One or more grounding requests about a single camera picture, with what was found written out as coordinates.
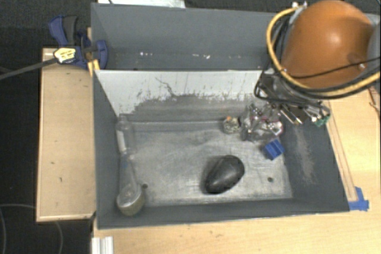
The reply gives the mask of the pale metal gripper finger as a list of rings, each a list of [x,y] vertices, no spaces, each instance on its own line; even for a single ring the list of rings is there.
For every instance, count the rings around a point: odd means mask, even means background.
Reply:
[[[283,133],[279,119],[257,118],[252,120],[251,141],[272,141]]]
[[[241,115],[241,139],[243,141],[254,141],[259,135],[260,127],[262,126],[263,112],[251,103]]]

